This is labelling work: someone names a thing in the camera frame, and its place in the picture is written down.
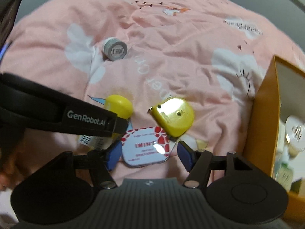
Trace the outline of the operator left hand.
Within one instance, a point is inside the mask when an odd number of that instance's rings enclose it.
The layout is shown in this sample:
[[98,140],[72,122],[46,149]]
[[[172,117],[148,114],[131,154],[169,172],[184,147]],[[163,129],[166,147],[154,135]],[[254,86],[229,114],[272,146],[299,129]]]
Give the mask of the operator left hand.
[[1,131],[1,191],[14,189],[23,179],[19,155],[24,152],[24,128]]

